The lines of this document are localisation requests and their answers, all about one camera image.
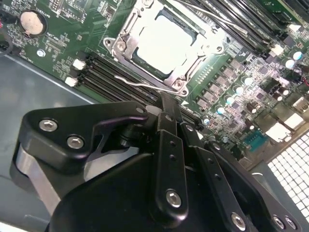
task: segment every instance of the green circuit board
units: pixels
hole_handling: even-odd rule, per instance
[[[175,97],[187,112],[201,118],[202,122],[206,122],[204,120],[208,119],[205,123],[205,127],[208,129],[207,134],[203,134],[205,140],[214,136],[228,148],[232,148],[234,145],[247,147],[251,136],[256,135],[257,132],[256,130],[248,130],[244,119],[254,121],[260,113],[270,112],[278,104],[278,101],[266,94],[262,87],[267,85],[270,78],[285,78],[289,70],[282,68],[284,63],[291,59],[295,52],[301,51],[303,64],[309,64],[308,24],[303,22],[291,9],[282,5],[281,0],[268,0],[267,2],[261,0],[261,3],[269,11],[279,9],[285,12],[292,21],[298,22],[304,28],[303,31],[292,31],[287,28],[286,31],[293,38],[295,44],[292,46],[281,45],[283,52],[278,55],[279,62],[265,63],[242,46],[233,36],[222,30],[224,52],[220,55],[209,55],[203,61],[187,85],[188,96]],[[24,11],[32,9],[46,18],[48,30],[40,37],[25,36],[19,23],[7,25],[7,30],[13,43],[21,48],[19,54],[21,58],[65,81],[67,77],[70,77],[72,64],[80,51],[96,53],[116,67],[140,78],[128,67],[117,62],[103,44],[104,38],[117,37],[134,4],[134,0],[4,0],[2,6],[5,11],[17,17],[20,17]],[[192,12],[196,13],[198,18],[210,27],[215,26],[215,23],[204,14],[195,10]],[[38,55],[38,50],[44,51],[44,57]],[[226,84],[219,85],[216,82],[219,76],[225,78]],[[253,83],[249,86],[244,85],[244,76],[251,77]],[[220,87],[220,91],[212,92],[215,99],[207,105],[201,106],[198,104],[198,100],[204,99],[203,95],[214,83]],[[238,96],[233,89],[237,85],[244,89],[241,96]],[[83,85],[76,88],[99,102],[109,101]],[[306,86],[299,86],[295,83],[287,83],[286,88],[290,92],[298,92],[301,95],[307,92]],[[239,105],[237,108],[226,103],[225,97],[227,95],[235,99]],[[291,103],[286,99],[288,96],[282,102],[292,108]],[[258,102],[260,108],[255,114],[247,112],[244,115],[246,104],[252,101]],[[225,109],[223,115],[217,113],[218,106]],[[257,135],[257,137],[263,136],[265,136],[263,133]]]

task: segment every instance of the integrated circuit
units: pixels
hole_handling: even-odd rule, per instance
[[[205,93],[203,94],[203,97],[208,100],[209,102],[213,102],[217,99],[216,96],[214,96],[213,94],[209,93],[208,91],[205,91]]]
[[[234,69],[238,69],[240,71],[244,70],[244,66],[242,64],[240,64],[236,59],[233,59],[230,63],[230,65],[234,68]]]
[[[222,94],[223,93],[223,89],[221,89],[220,87],[218,87],[215,84],[211,84],[209,86],[209,90],[212,91],[215,94]]]
[[[225,68],[223,71],[224,75],[231,79],[236,79],[237,75],[231,69]]]
[[[228,86],[229,85],[229,82],[228,82],[228,80],[226,80],[224,77],[222,77],[222,76],[218,76],[217,78],[216,78],[216,82],[218,83],[218,84],[220,84],[221,86]]]

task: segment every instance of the black ram slot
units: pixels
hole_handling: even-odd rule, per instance
[[[118,76],[124,77],[125,79],[127,79],[130,82],[133,82],[133,83],[139,82],[139,80],[137,78],[135,78],[135,77],[131,76],[130,74],[122,71],[121,69],[118,69],[113,64],[109,63],[107,60],[105,60],[103,58],[96,58],[94,60],[94,63],[97,63],[98,66],[100,66],[100,67],[105,67],[107,72],[112,73],[112,76],[118,75]],[[151,88],[138,87],[138,89],[140,89],[144,94],[146,94],[149,98],[151,98],[154,101],[156,101],[159,97],[159,94]]]
[[[109,92],[107,92],[106,90],[102,89],[101,87],[99,87],[97,84],[93,83],[90,80],[84,80],[82,83],[83,86],[87,87],[88,89],[94,91],[95,93],[97,93],[98,95],[106,98],[107,100],[111,101],[111,102],[121,102],[124,101],[123,99],[121,99],[120,97],[118,97],[117,94],[110,94]]]
[[[242,28],[248,31],[248,34],[250,33],[251,36],[257,40],[266,42],[271,41],[271,38],[267,35],[267,33],[260,32],[259,30],[261,30],[261,28],[259,28],[251,18],[247,17],[241,9],[237,8],[234,4],[231,4],[231,2],[227,0],[211,0],[210,2],[218,2],[222,9],[225,10],[226,15],[229,15],[230,18],[235,20],[235,22],[238,22]]]
[[[214,14],[217,14],[217,12],[214,11],[211,7],[209,7],[205,2],[203,2],[201,0],[193,0],[193,1],[194,1],[195,5],[197,5],[198,7],[206,9],[210,12],[213,12]],[[264,50],[260,46],[258,46],[254,41],[250,41],[250,38],[247,38],[245,35],[240,33],[234,27],[227,25],[227,24],[223,23],[222,21],[220,21],[216,18],[211,18],[211,19],[216,24],[218,24],[220,27],[222,27],[229,35],[231,35],[242,46],[247,48],[254,55],[259,56],[261,53],[264,52]]]
[[[239,0],[240,2],[243,2],[248,6],[248,10],[251,11],[251,13],[255,14],[257,17],[259,17],[258,12],[265,15],[273,24],[276,25],[280,30],[286,30],[286,26],[282,24],[282,22],[278,21],[277,18],[274,17],[269,11],[267,11],[261,3],[259,3],[258,0]]]
[[[309,4],[306,0],[284,0],[284,2],[309,23]]]
[[[109,94],[115,94],[118,98],[122,99],[122,101],[129,101],[128,94],[124,93],[120,88],[112,85],[109,82],[106,82],[102,78],[98,77],[95,73],[88,72],[87,77],[85,78],[88,81],[91,81],[93,84],[96,84],[99,88],[104,89]]]
[[[98,66],[94,65],[90,71],[95,73],[96,76],[100,78],[101,83],[103,82],[109,83],[111,86],[113,86],[113,88],[117,88],[118,91],[122,91],[125,94],[131,96],[133,100],[139,101],[144,105],[147,105],[148,103],[154,103],[154,101],[147,98],[146,94],[141,93],[137,87],[129,86],[126,83],[123,83],[115,79],[113,75],[111,75],[108,72],[105,72],[103,69],[99,69]]]
[[[229,9],[225,3],[221,0],[207,0],[205,3],[208,2],[211,4],[214,8],[219,10],[223,15],[225,15],[231,22],[234,24],[240,26],[241,28],[245,29],[247,34],[247,39],[249,37],[252,41],[254,41],[256,44],[259,44],[261,47],[265,46],[265,43],[262,41],[265,40],[263,36],[261,36],[259,33],[257,33],[256,30],[252,29],[249,24],[246,22],[244,23],[243,18],[241,18],[238,14],[236,14],[233,10]]]
[[[278,30],[274,31],[272,27],[265,21],[263,21],[263,17],[258,17],[256,14],[253,14],[250,11],[248,5],[242,0],[231,0],[234,5],[238,6],[239,10],[243,12],[248,18],[250,18],[261,30],[264,31],[265,34],[270,36],[272,39],[276,39],[276,34],[278,34]]]

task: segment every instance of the capacitor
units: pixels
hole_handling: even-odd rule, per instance
[[[205,124],[205,125],[208,125],[209,123],[210,123],[210,120],[209,120],[209,118],[204,118],[203,119],[203,123]]]
[[[292,57],[294,60],[300,60],[303,57],[303,54],[302,52],[298,51],[298,52],[295,52]]]
[[[228,142],[228,137],[226,136],[222,137],[222,142],[226,144]]]
[[[287,90],[285,87],[280,87],[279,89],[278,89],[278,92],[280,93],[280,94],[282,94],[282,95],[284,95],[284,96],[286,96],[286,95],[288,95],[289,94],[289,90]]]
[[[247,110],[249,110],[250,113],[254,114],[256,113],[257,109],[255,108],[255,106],[251,103],[248,103],[246,105]]]
[[[288,69],[292,69],[295,65],[295,61],[292,60],[292,59],[289,59],[285,62],[285,67],[288,68]]]
[[[217,105],[217,106],[216,106],[216,111],[217,111],[217,113],[218,113],[219,115],[222,115],[222,114],[225,113],[225,109],[224,109],[223,106],[221,106],[221,105]]]
[[[247,128],[249,128],[250,130],[253,130],[254,127],[255,127],[249,119],[245,119],[245,124],[246,124]]]
[[[231,105],[234,103],[235,99],[231,95],[226,95],[224,97],[226,104]]]
[[[250,86],[253,83],[253,78],[248,77],[248,76],[243,76],[241,78],[242,83],[244,83],[247,86]]]
[[[243,87],[241,87],[240,85],[235,85],[233,87],[233,90],[237,95],[243,94]]]
[[[274,98],[274,99],[276,99],[277,101],[282,101],[282,99],[283,99],[283,97],[279,94],[279,93],[274,93],[273,95],[272,95],[272,97]]]

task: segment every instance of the black connector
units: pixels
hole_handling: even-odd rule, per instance
[[[4,24],[14,24],[17,22],[17,17],[4,11],[0,10],[0,21]]]

